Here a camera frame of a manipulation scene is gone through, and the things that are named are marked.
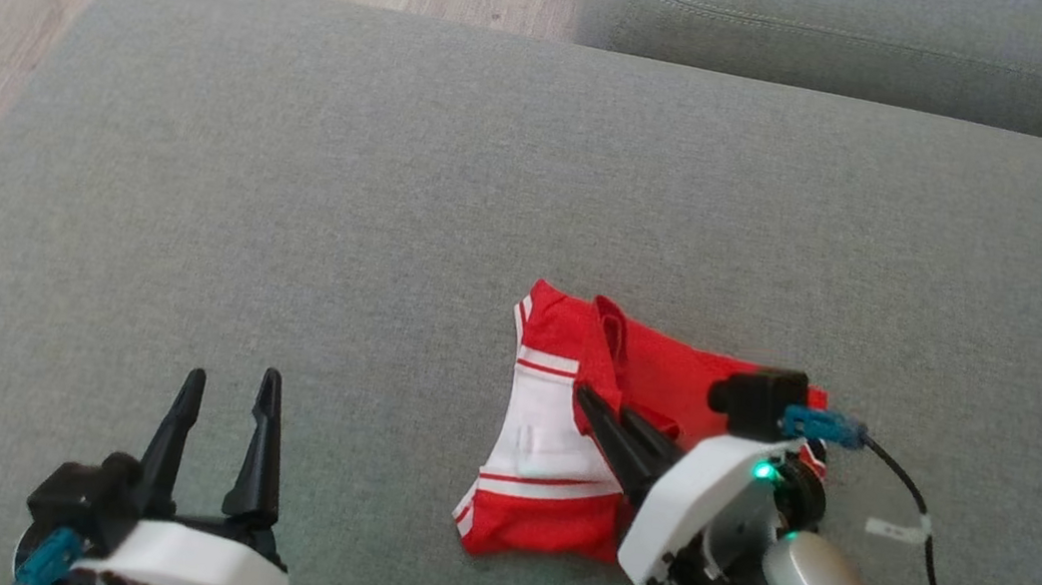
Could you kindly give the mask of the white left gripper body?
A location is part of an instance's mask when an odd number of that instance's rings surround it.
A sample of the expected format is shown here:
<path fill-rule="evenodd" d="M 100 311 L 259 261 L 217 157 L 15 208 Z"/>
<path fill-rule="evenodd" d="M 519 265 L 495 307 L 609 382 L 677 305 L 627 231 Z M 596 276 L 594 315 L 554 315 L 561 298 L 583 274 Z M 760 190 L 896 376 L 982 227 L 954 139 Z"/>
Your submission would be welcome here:
<path fill-rule="evenodd" d="M 138 519 L 82 496 L 76 523 L 91 549 L 72 570 L 93 585 L 289 585 L 272 521 Z"/>

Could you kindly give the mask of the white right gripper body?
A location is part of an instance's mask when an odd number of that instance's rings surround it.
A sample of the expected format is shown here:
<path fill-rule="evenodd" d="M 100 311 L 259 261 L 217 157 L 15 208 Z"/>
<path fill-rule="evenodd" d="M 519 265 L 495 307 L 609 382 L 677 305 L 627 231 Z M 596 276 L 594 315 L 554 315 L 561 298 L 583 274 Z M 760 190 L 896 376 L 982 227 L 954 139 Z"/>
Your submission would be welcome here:
<path fill-rule="evenodd" d="M 761 563 L 785 535 L 814 531 L 826 508 L 825 485 L 807 464 L 805 441 L 708 438 L 643 497 L 618 565 L 635 585 L 661 585 L 691 557 L 714 579 L 740 564 Z"/>

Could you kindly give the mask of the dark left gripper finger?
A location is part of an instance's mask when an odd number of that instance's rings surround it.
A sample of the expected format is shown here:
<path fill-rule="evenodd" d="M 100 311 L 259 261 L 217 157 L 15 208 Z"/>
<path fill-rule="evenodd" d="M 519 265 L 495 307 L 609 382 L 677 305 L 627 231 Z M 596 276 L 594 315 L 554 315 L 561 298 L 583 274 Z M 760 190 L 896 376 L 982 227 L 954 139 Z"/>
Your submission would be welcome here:
<path fill-rule="evenodd" d="M 206 388 L 205 369 L 190 370 L 168 411 L 142 455 L 142 478 L 137 485 L 135 502 L 143 517 L 173 517 L 176 501 L 173 489 L 177 484 L 190 429 L 201 413 Z"/>
<path fill-rule="evenodd" d="M 223 499 L 223 514 L 250 528 L 268 529 L 279 519 L 282 381 L 275 368 L 264 372 L 252 408 L 253 436 L 235 484 Z"/>

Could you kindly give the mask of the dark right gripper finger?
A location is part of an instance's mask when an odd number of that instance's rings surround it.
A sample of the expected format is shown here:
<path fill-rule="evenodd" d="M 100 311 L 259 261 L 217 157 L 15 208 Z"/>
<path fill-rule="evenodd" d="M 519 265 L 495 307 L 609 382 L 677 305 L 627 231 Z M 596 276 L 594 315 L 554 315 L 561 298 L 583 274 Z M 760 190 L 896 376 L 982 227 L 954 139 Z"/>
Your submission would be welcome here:
<path fill-rule="evenodd" d="M 607 399 L 601 397 L 599 391 L 595 391 L 588 384 L 577 388 L 576 397 L 595 444 L 604 456 L 605 463 L 619 483 L 624 497 L 632 508 L 640 508 L 656 481 L 635 479 L 630 476 L 623 453 L 624 444 L 621 442 L 620 412 L 623 406 L 619 411 L 615 410 L 615 407 L 607 404 Z"/>
<path fill-rule="evenodd" d="M 681 460 L 683 449 L 675 440 L 632 407 L 623 406 L 620 416 L 625 462 L 635 479 L 658 481 Z"/>

